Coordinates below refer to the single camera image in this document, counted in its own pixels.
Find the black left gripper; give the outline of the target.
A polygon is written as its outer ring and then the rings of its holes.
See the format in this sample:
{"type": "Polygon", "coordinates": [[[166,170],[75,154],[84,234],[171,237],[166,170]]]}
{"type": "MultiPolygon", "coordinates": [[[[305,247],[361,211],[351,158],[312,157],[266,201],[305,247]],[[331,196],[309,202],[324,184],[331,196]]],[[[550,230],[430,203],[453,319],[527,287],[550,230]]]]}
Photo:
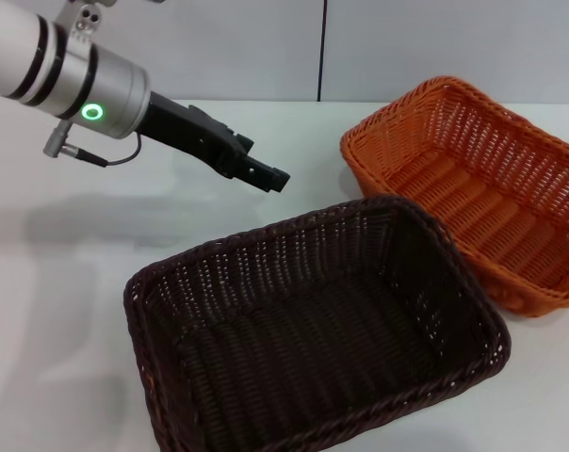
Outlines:
{"type": "Polygon", "coordinates": [[[252,142],[226,124],[194,105],[179,105],[156,92],[151,93],[140,134],[265,192],[280,193],[290,179],[288,173],[248,157],[252,142]]]}

